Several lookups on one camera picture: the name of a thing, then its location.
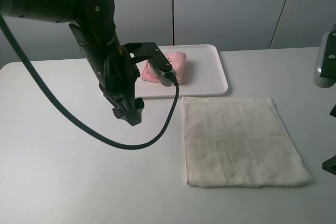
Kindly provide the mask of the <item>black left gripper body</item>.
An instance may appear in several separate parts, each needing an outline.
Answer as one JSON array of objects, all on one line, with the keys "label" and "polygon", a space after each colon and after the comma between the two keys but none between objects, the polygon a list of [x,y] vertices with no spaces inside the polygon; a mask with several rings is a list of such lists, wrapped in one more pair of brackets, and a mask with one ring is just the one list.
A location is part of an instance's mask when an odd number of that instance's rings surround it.
[{"label": "black left gripper body", "polygon": [[99,48],[101,90],[116,109],[142,109],[143,100],[135,97],[135,81],[139,70],[126,48]]}]

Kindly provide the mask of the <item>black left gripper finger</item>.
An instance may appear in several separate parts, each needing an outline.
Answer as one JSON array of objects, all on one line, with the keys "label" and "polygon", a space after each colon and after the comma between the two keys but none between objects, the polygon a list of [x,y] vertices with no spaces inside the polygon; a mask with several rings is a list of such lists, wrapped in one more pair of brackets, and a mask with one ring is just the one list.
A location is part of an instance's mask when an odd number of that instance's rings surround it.
[{"label": "black left gripper finger", "polygon": [[134,107],[126,113],[126,120],[131,126],[136,126],[142,122],[142,111],[144,109],[143,100],[135,100]]},{"label": "black left gripper finger", "polygon": [[112,112],[117,119],[120,119],[120,120],[127,120],[128,119],[128,117],[127,117],[128,109],[125,109],[123,107],[115,106],[112,109]]}]

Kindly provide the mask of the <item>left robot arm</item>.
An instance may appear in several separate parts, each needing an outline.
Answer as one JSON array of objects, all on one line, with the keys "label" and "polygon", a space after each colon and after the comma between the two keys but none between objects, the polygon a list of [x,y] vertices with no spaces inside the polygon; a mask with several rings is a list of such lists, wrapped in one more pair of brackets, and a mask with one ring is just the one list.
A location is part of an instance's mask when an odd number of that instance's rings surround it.
[{"label": "left robot arm", "polygon": [[4,16],[68,23],[115,117],[134,126],[144,108],[143,100],[135,97],[140,73],[131,58],[140,44],[119,43],[114,11],[114,0],[1,0]]}]

